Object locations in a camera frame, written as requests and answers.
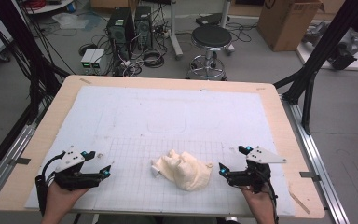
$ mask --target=stool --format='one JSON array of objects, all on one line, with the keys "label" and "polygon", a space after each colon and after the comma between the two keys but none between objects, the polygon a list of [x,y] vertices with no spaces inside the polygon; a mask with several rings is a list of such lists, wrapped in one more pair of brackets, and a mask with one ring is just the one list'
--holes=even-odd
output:
[{"label": "stool", "polygon": [[222,81],[227,81],[225,66],[217,59],[216,52],[227,48],[231,44],[231,34],[220,26],[203,25],[196,28],[191,34],[191,42],[200,49],[205,49],[205,55],[199,55],[190,63],[186,79],[189,74],[205,78],[222,76]]}]

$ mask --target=gray floor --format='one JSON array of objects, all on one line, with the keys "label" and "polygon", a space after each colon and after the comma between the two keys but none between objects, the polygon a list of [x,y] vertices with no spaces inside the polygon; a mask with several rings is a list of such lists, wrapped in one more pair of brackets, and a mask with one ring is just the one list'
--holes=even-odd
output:
[{"label": "gray floor", "polygon": [[[103,35],[106,21],[87,15],[94,27],[86,30],[58,30],[48,35],[48,40],[77,74],[82,74],[81,56],[78,49],[87,44],[95,35]],[[196,17],[177,20],[177,30],[188,31],[195,27]],[[57,25],[42,25],[55,30]],[[230,22],[251,25],[256,20],[232,18]],[[296,72],[301,61],[293,51],[272,52],[256,29],[246,31],[252,41],[233,43],[235,52],[230,56],[220,52],[218,57],[226,66],[228,81],[274,83]],[[144,68],[138,77],[184,78],[188,63],[200,54],[190,44],[189,35],[178,35],[184,57],[176,61],[172,45],[166,40],[168,52],[164,66]],[[55,63],[67,69],[65,64],[52,53]],[[12,125],[27,106],[29,82],[22,75],[15,62],[0,62],[0,143]],[[278,90],[284,93],[288,87]],[[333,181],[338,197],[351,223],[358,223],[358,72],[332,71],[322,69],[316,77],[314,98],[310,116],[310,130],[319,149],[327,171]],[[63,223],[71,223],[74,216],[68,216]],[[85,215],[79,223],[91,223],[92,216]],[[0,223],[37,223],[38,213],[0,212]],[[242,223],[255,223],[244,219]],[[296,220],[282,218],[281,223],[333,223],[329,214],[318,220]]]}]

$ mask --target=hand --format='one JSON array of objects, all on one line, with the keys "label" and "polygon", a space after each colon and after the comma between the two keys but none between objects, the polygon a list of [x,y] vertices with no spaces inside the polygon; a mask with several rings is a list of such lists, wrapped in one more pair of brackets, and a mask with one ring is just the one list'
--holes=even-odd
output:
[{"label": "hand", "polygon": [[257,223],[274,224],[274,208],[269,194],[265,192],[265,188],[266,187],[263,187],[262,191],[257,194],[253,194],[252,189],[248,189],[247,187],[241,187],[240,189]]},{"label": "hand", "polygon": [[77,200],[89,189],[62,189],[56,182],[48,187],[48,201],[42,224],[58,224],[71,211]]}]

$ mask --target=metal rail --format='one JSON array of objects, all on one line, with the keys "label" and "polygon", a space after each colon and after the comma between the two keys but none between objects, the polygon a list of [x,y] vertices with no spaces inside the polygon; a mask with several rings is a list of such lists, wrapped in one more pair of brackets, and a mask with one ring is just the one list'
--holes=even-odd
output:
[{"label": "metal rail", "polygon": [[283,103],[288,104],[288,106],[290,107],[290,110],[296,123],[296,128],[302,139],[303,147],[306,149],[308,159],[310,160],[310,163],[312,165],[313,172],[320,177],[320,181],[318,182],[318,184],[322,189],[332,218],[335,220],[336,223],[339,224],[350,223],[341,204],[341,201],[338,198],[336,190],[334,189],[333,183],[330,180],[330,176],[328,175],[327,170],[324,167],[324,162],[322,161],[318,148],[316,147],[312,136],[307,134],[306,130],[301,124],[302,114],[300,107],[298,105],[290,105],[287,102]]}]

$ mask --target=crumpled cloth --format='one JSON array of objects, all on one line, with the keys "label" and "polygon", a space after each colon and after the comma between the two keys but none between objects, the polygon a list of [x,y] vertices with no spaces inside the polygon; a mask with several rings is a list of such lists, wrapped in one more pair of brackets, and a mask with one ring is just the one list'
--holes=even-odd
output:
[{"label": "crumpled cloth", "polygon": [[173,149],[152,164],[154,169],[176,184],[179,189],[188,191],[204,189],[209,182],[213,165],[198,161],[188,152],[177,154]]}]

